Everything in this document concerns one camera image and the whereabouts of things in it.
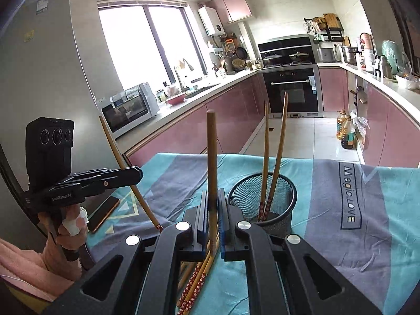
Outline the left hand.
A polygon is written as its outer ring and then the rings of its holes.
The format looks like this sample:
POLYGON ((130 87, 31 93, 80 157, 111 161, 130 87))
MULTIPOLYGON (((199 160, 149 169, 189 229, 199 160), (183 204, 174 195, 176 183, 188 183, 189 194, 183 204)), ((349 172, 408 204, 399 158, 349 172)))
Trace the left hand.
POLYGON ((85 245, 87 238, 85 209, 76 204, 50 213, 41 212, 38 219, 46 227, 48 238, 60 257, 75 262, 79 258, 78 250, 85 245))

